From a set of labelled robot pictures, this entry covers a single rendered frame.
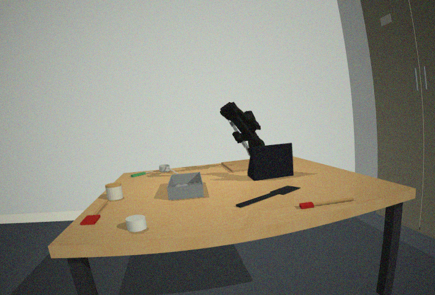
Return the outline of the grey short cylinder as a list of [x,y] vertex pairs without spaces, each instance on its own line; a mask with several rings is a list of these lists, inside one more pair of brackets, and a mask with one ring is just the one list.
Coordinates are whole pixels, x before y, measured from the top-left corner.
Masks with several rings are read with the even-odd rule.
[[130,232],[140,232],[145,230],[147,227],[146,217],[144,215],[133,215],[129,216],[126,219],[127,229]]

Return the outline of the white cylindrical jar with wooden lid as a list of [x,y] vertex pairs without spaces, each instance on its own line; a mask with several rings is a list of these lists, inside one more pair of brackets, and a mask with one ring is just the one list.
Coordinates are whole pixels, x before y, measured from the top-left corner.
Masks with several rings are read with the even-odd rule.
[[109,183],[105,185],[108,200],[123,198],[122,183]]

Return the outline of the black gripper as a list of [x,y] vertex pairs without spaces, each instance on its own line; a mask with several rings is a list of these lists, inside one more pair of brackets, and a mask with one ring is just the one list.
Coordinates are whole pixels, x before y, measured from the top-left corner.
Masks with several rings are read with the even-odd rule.
[[[256,132],[252,132],[252,134],[255,135],[255,136],[257,135]],[[247,139],[240,132],[233,132],[232,135],[235,138],[235,140],[237,141],[237,143],[241,143],[243,141],[247,141]]]

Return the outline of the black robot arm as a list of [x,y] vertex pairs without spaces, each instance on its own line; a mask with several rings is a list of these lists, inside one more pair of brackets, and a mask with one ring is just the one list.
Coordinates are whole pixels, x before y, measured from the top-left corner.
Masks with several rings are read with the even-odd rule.
[[248,152],[251,155],[251,148],[254,146],[265,146],[263,140],[261,140],[257,135],[253,135],[252,132],[255,130],[260,130],[261,126],[256,122],[255,116],[252,111],[243,112],[235,102],[227,103],[221,108],[221,115],[226,119],[231,120],[236,127],[241,131],[243,136],[248,140]]

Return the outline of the grey roasting tin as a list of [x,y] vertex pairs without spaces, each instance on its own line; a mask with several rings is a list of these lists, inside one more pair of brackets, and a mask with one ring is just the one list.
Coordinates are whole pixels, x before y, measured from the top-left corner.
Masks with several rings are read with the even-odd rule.
[[169,200],[204,197],[203,182],[200,172],[174,174],[170,177],[170,181],[167,185]]

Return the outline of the light wooden board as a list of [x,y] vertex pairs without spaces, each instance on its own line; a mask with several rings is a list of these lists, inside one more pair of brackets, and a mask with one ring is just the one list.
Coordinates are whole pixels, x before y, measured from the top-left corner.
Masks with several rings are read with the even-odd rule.
[[228,170],[230,170],[232,173],[239,172],[239,171],[248,171],[249,160],[250,159],[221,162],[221,164],[225,166]]

